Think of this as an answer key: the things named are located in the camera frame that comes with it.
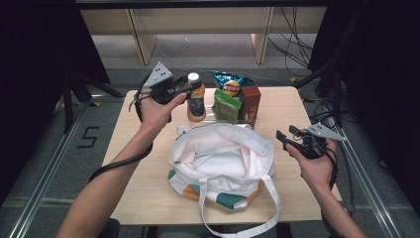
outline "black curtain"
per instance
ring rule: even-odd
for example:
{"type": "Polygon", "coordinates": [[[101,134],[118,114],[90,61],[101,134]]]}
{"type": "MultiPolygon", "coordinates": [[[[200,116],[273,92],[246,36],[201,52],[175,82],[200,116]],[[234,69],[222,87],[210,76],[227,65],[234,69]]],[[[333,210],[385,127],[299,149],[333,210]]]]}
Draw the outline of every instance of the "black curtain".
{"type": "MultiPolygon", "coordinates": [[[[367,2],[367,14],[334,71],[346,83],[360,123],[420,215],[420,160],[416,150],[420,141],[420,2],[367,2]]],[[[327,62],[336,46],[328,38],[332,35],[337,40],[341,34],[342,28],[336,25],[342,25],[343,16],[335,11],[327,11],[324,18],[311,69],[327,62]]],[[[321,78],[320,82],[323,88],[332,88],[333,83],[331,78],[321,78]]]]}
{"type": "Polygon", "coordinates": [[[64,77],[76,70],[109,78],[77,9],[0,2],[1,204],[42,139],[64,77]]]}

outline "bottle label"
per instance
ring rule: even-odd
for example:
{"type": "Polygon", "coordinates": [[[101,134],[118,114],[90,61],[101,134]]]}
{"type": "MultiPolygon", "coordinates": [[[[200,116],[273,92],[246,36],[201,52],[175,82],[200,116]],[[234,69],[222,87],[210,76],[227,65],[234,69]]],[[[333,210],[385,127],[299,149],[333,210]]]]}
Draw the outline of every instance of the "bottle label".
{"type": "Polygon", "coordinates": [[[189,111],[194,116],[202,116],[205,112],[204,98],[190,98],[188,100],[189,111]]]}

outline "bottle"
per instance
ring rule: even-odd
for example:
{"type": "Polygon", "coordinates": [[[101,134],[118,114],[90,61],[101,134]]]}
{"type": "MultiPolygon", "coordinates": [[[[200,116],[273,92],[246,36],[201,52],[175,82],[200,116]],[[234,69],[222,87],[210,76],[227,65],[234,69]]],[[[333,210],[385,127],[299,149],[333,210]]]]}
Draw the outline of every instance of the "bottle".
{"type": "MultiPolygon", "coordinates": [[[[196,72],[192,72],[188,75],[188,83],[190,86],[195,80],[199,80],[200,76],[196,72]]],[[[204,106],[204,83],[201,86],[191,92],[191,98],[188,99],[187,105],[187,116],[191,122],[201,122],[206,118],[206,108],[204,106]]]]}

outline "bottle cap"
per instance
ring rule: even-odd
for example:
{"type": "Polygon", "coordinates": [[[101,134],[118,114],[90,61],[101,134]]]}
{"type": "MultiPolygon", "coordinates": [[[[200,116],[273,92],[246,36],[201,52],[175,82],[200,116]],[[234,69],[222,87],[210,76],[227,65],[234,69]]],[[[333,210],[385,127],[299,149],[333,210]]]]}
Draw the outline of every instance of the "bottle cap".
{"type": "Polygon", "coordinates": [[[200,76],[198,75],[198,73],[192,72],[188,75],[188,82],[198,80],[199,78],[200,78],[200,76]]]}

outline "white tote bag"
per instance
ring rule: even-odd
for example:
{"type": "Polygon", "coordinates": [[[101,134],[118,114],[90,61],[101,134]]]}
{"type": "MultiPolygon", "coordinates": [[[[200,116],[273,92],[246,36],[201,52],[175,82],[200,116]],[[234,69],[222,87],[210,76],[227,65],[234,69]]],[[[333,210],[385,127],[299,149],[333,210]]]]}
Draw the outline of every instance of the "white tote bag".
{"type": "Polygon", "coordinates": [[[253,237],[275,226],[281,210],[271,177],[275,174],[273,144],[251,127],[213,123],[192,128],[172,145],[169,183],[180,195],[197,199],[206,227],[219,237],[253,237]],[[236,234],[212,230],[205,221],[204,201],[231,209],[246,207],[268,189],[276,214],[266,223],[236,234]]]}

